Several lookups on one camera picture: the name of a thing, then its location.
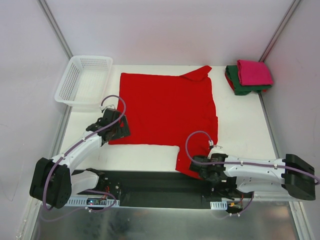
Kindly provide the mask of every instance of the dark green cloth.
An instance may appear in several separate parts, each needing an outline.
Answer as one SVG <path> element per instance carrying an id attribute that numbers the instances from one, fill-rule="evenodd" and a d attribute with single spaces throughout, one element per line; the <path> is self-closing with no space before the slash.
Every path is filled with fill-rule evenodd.
<path id="1" fill-rule="evenodd" d="M 237 65 L 228 65 L 225 68 L 225 74 L 231 80 L 234 87 L 234 94 L 243 96 L 249 94 L 251 91 L 256 93 L 261 93 L 262 90 L 269 89 L 272 85 L 251 85 L 251 86 L 242 86 L 239 82 L 238 77 L 238 67 Z"/>

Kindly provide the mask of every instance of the white plastic basket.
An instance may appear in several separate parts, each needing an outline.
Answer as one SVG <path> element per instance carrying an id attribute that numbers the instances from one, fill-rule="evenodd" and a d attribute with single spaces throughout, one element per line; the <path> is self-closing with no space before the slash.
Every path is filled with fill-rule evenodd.
<path id="1" fill-rule="evenodd" d="M 54 95 L 71 107 L 98 107 L 104 97 L 113 60 L 106 56 L 73 56 Z"/>

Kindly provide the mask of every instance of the white table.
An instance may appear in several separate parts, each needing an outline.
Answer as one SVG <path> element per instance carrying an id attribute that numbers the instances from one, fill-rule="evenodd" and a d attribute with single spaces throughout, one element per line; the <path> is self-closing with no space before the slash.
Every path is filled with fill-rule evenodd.
<path id="1" fill-rule="evenodd" d="M 119 95 L 121 73 L 179 76 L 199 66 L 114 65 L 106 96 Z M 213 66 L 209 77 L 218 116 L 218 145 L 226 154 L 251 159 L 273 159 L 275 152 L 258 94 L 235 96 L 225 78 L 224 66 Z M 106 105 L 117 107 L 118 99 Z M 86 127 L 101 117 L 100 110 L 73 108 L 61 151 L 72 145 Z M 175 172 L 179 147 L 160 145 L 107 145 L 92 153 L 77 169 Z"/>

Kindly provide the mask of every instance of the white wall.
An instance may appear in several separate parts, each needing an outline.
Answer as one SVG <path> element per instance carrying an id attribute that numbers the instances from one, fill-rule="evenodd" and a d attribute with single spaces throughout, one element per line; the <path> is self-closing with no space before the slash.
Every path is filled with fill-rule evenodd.
<path id="1" fill-rule="evenodd" d="M 320 1 L 305 0 L 266 60 L 275 85 L 263 97 L 282 157 L 293 153 L 320 176 Z M 315 239 L 320 238 L 320 188 L 305 202 Z"/>
<path id="2" fill-rule="evenodd" d="M 48 0 L 74 55 L 117 65 L 259 60 L 292 0 Z"/>
<path id="3" fill-rule="evenodd" d="M 16 239 L 35 164 L 49 157 L 68 63 L 36 0 L 0 2 L 0 239 Z"/>

